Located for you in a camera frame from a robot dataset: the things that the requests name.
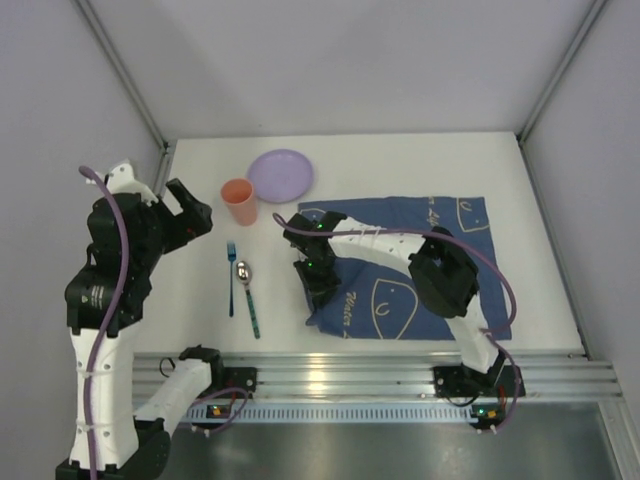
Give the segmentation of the orange plastic cup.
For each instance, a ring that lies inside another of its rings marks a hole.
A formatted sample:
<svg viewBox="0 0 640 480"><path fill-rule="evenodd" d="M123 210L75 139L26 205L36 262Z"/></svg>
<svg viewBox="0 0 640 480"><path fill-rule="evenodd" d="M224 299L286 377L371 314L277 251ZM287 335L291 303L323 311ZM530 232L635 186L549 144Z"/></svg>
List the orange plastic cup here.
<svg viewBox="0 0 640 480"><path fill-rule="evenodd" d="M241 226L257 220L257 203L253 184L245 178L227 181L220 190L221 198L233 219Z"/></svg>

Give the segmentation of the blue fish-pattern cloth placemat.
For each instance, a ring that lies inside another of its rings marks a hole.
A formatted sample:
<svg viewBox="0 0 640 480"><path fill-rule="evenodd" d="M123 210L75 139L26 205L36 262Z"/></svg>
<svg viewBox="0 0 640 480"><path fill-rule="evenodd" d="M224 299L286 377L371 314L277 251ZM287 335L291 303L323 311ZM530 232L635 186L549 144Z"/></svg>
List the blue fish-pattern cloth placemat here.
<svg viewBox="0 0 640 480"><path fill-rule="evenodd" d="M298 212L318 221L328 211L385 228L447 229L496 261L483 197L387 197L300 203ZM356 259L336 261L341 285L331 301L313 312L308 327L343 339L429 340L453 338L446 322L419 301L413 282L395 270Z"/></svg>

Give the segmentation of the purple plastic plate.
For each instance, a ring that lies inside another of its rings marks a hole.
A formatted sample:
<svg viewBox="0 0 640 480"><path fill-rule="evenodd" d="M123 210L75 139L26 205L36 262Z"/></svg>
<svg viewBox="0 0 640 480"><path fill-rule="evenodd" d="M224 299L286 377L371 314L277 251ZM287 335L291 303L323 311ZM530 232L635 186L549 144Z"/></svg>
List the purple plastic plate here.
<svg viewBox="0 0 640 480"><path fill-rule="evenodd" d="M262 201L281 204L304 195L313 185L314 168L302 153L275 149L258 156L249 166L246 178Z"/></svg>

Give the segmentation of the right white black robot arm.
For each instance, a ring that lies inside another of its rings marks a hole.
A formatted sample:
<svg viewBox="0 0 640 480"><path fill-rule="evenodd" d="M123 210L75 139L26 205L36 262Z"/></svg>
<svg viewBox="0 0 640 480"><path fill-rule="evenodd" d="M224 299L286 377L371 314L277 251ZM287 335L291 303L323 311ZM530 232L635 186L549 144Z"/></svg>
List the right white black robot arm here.
<svg viewBox="0 0 640 480"><path fill-rule="evenodd" d="M460 364L433 369L437 397L515 399L522 393L520 369L494 339L482 312L476 264L492 263L476 249L440 227L426 233L389 229L332 211L318 221L299 213L274 219L303 256L294 268L313 311L326 307L338 291L338 259L394 270L412 280L417 300L445 320L460 350Z"/></svg>

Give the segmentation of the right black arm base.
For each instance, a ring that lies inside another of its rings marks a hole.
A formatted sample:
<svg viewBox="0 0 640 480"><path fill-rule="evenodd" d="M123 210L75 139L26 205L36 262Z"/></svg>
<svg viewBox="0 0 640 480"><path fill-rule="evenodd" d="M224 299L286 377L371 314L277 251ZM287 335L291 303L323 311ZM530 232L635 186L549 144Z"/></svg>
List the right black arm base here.
<svg viewBox="0 0 640 480"><path fill-rule="evenodd" d="M503 365L500 370L492 368L487 374L465 366L436 366L432 369L437 398L490 398L503 392L512 398L516 391L516 380L520 368Z"/></svg>

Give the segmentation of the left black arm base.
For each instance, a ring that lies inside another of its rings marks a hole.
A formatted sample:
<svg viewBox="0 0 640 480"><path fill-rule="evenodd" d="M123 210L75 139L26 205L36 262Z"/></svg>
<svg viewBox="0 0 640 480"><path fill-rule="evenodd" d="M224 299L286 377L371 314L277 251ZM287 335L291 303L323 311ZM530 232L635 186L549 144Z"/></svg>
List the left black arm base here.
<svg viewBox="0 0 640 480"><path fill-rule="evenodd" d="M221 379L213 386L212 393L226 390L219 395L223 399L242 399L244 395L239 392L230 392L230 388L242 389L253 395L258 385L258 369L255 367L226 367Z"/></svg>

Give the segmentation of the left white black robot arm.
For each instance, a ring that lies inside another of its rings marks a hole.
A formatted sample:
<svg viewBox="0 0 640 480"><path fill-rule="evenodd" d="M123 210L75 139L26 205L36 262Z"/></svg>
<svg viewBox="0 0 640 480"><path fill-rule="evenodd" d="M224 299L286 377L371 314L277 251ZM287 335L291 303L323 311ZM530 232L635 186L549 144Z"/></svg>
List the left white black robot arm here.
<svg viewBox="0 0 640 480"><path fill-rule="evenodd" d="M167 184L178 214L140 186L98 186L103 196L87 219L86 263L65 290L77 413L74 444L56 476L157 479L183 415L198 398L222 388L223 361L215 349L186 348L168 379L135 408L134 347L155 267L162 256L209 233L212 210L178 179Z"/></svg>

